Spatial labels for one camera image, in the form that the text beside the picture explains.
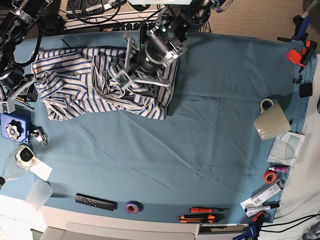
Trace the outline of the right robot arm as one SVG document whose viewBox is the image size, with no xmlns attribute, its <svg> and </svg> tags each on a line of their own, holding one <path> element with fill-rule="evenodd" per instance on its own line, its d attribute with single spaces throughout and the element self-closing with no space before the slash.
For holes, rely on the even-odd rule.
<svg viewBox="0 0 320 240">
<path fill-rule="evenodd" d="M 0 6 L 9 9 L 0 24 L 0 100 L 6 101 L 8 93 L 17 89 L 24 79 L 24 68 L 36 58 L 42 40 L 41 15 L 52 3 L 51 0 L 2 0 Z M 36 47 L 32 57 L 23 63 L 14 58 L 16 46 L 22 43 L 29 30 L 37 27 Z"/>
</svg>

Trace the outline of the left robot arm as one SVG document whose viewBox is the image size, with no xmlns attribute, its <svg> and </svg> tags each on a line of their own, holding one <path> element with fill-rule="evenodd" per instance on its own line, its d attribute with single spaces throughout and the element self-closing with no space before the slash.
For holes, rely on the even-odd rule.
<svg viewBox="0 0 320 240">
<path fill-rule="evenodd" d="M 232 0 L 194 0 L 190 5 L 165 5 L 149 17 L 157 15 L 153 26 L 148 26 L 147 18 L 138 30 L 139 68 L 153 74 L 162 66 L 166 67 L 187 51 L 189 44 L 186 35 L 196 32 L 208 22 L 211 11 L 226 11 Z"/>
</svg>

